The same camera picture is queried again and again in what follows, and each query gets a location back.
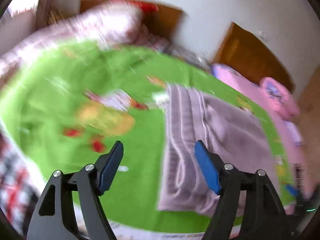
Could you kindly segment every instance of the brown wooden headboard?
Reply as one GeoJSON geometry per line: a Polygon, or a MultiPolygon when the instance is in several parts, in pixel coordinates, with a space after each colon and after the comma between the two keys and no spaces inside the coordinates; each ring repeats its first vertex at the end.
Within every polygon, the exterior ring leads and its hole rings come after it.
{"type": "Polygon", "coordinates": [[[276,56],[254,34],[232,23],[212,63],[222,63],[259,84],[263,77],[272,77],[290,92],[294,84],[276,56]]]}
{"type": "MultiPolygon", "coordinates": [[[[109,0],[80,0],[80,13],[107,1],[109,0]]],[[[174,31],[179,25],[183,11],[179,8],[170,7],[153,1],[138,1],[151,2],[158,5],[159,11],[145,16],[143,23],[151,33],[171,40],[174,31]]]]}

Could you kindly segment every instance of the white wall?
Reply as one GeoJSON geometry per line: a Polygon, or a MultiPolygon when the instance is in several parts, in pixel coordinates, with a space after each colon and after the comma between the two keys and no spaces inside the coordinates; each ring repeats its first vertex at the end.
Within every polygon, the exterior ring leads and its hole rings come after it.
{"type": "Polygon", "coordinates": [[[0,26],[0,56],[35,30],[35,15],[29,10],[8,20],[0,26]]]}
{"type": "MultiPolygon", "coordinates": [[[[307,0],[157,0],[183,8],[186,17],[175,41],[213,56],[232,21],[266,35],[266,45],[296,84],[296,96],[320,64],[320,21],[307,0]]],[[[57,0],[77,12],[79,0],[57,0]]]]}

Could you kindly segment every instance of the purple-gray cloth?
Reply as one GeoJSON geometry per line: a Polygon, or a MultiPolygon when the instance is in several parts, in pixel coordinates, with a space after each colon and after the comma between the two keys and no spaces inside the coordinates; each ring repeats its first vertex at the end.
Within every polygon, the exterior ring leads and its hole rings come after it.
{"type": "MultiPolygon", "coordinates": [[[[168,93],[158,210],[213,215],[219,196],[209,190],[195,159],[198,140],[240,171],[265,170],[279,193],[274,159],[257,117],[193,88],[170,85],[168,93]]],[[[242,192],[237,215],[243,213],[244,204],[242,192]]]]}

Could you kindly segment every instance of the green blanket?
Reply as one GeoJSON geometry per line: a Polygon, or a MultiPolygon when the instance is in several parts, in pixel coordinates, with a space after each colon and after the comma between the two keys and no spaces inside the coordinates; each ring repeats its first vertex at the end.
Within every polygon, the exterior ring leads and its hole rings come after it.
{"type": "MultiPolygon", "coordinates": [[[[96,161],[97,151],[108,153],[116,140],[122,141],[121,165],[128,171],[118,171],[110,191],[100,198],[107,218],[151,231],[203,232],[207,217],[156,210],[165,115],[152,107],[153,95],[164,91],[168,82],[195,87],[254,112],[271,151],[284,159],[286,172],[279,179],[291,182],[284,148],[261,107],[213,76],[145,48],[101,51],[84,42],[45,52],[11,82],[0,113],[10,135],[46,179],[57,169],[78,171],[96,161]]],[[[292,200],[284,187],[281,200],[284,205],[292,200]]]]}

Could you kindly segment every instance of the brown floor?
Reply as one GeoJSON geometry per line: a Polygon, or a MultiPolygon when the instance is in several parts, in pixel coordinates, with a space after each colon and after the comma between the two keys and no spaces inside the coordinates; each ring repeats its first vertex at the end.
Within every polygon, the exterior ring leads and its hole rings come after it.
{"type": "Polygon", "coordinates": [[[308,174],[314,183],[318,183],[320,182],[320,66],[301,94],[298,105],[301,112],[294,122],[305,142],[303,150],[308,174]]]}

